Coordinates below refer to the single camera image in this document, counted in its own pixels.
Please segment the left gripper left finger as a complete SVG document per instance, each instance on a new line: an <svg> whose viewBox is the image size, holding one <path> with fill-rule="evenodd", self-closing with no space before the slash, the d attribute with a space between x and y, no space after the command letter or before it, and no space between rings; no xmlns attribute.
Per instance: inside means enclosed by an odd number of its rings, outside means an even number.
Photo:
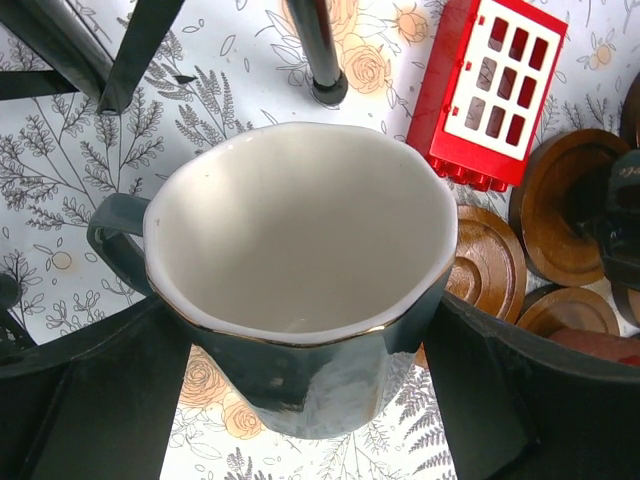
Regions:
<svg viewBox="0 0 640 480"><path fill-rule="evenodd" d="M159 478L190 346L150 296L2 356L2 478Z"/></svg>

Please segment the black mug white inside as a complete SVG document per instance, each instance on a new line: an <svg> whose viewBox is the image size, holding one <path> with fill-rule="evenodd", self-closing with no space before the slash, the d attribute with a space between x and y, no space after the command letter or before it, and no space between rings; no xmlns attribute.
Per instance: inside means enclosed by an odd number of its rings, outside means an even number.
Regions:
<svg viewBox="0 0 640 480"><path fill-rule="evenodd" d="M578 223L598 244L605 276L639 290L639 150L630 150L611 168L600 210Z"/></svg>

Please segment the pink floral mug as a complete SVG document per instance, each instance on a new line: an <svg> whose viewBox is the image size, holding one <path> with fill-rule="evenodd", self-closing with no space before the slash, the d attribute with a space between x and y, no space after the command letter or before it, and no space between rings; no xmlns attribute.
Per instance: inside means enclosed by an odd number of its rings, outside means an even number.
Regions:
<svg viewBox="0 0 640 480"><path fill-rule="evenodd" d="M596 358L638 367L640 365L639 340L612 334L562 328L549 340Z"/></svg>

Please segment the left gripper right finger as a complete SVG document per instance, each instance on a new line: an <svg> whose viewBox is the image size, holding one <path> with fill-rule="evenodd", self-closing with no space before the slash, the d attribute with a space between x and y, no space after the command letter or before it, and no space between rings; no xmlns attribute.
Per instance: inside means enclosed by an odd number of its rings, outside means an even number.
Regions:
<svg viewBox="0 0 640 480"><path fill-rule="evenodd" d="M460 479L636 479L639 369L445 294L424 340Z"/></svg>

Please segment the dark wooden coaster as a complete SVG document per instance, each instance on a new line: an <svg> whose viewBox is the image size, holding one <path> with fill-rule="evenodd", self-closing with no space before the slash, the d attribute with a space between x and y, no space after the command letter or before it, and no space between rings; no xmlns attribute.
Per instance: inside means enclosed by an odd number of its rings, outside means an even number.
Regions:
<svg viewBox="0 0 640 480"><path fill-rule="evenodd" d="M457 207L458 239L445 291L508 323L523 305L527 269L513 230L478 206Z"/></svg>

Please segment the green mug back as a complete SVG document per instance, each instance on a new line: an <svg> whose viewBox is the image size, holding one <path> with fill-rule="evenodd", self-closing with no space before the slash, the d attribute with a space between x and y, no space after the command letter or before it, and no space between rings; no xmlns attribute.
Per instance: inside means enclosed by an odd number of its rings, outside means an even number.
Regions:
<svg viewBox="0 0 640 480"><path fill-rule="evenodd" d="M457 231L452 192L414 148L290 122L222 141L151 199L109 195L87 240L163 299L267 428L319 440L399 391Z"/></svg>

